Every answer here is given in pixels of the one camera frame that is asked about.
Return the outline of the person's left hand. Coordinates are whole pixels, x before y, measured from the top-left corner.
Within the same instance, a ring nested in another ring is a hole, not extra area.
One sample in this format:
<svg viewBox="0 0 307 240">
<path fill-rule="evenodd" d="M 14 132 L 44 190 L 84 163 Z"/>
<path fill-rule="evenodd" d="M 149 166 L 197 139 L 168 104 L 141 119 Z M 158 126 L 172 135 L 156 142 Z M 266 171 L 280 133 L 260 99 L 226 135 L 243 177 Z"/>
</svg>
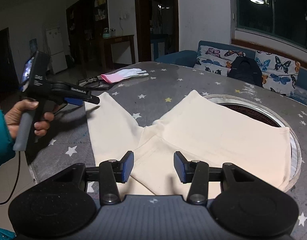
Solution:
<svg viewBox="0 0 307 240">
<path fill-rule="evenodd" d="M 22 100 L 17 102 L 11 110 L 4 115 L 5 122 L 12 139 L 16 139 L 19 129 L 26 122 L 26 114 L 34 112 L 38 108 L 37 101 Z M 34 123 L 34 133 L 38 137 L 43 137 L 47 134 L 50 123 L 54 120 L 53 112 L 45 112 L 40 121 Z"/>
</svg>

